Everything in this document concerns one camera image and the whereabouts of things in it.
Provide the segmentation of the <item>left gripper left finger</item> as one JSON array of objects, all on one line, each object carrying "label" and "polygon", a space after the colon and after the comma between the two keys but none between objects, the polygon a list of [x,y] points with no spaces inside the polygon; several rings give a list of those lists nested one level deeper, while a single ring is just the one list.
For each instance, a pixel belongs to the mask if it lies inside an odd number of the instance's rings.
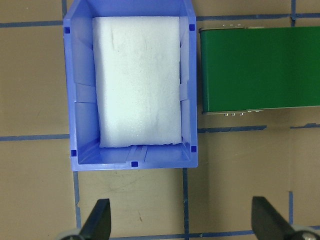
[{"label": "left gripper left finger", "polygon": [[79,232],[81,240],[109,240],[112,229],[108,198],[99,199]]}]

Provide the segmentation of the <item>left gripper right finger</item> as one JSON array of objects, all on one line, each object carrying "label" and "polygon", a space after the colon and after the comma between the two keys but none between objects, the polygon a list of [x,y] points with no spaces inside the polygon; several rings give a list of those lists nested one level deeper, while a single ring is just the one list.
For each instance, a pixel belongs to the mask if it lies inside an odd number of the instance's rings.
[{"label": "left gripper right finger", "polygon": [[258,240],[290,240],[296,233],[263,196],[252,197],[251,228]]}]

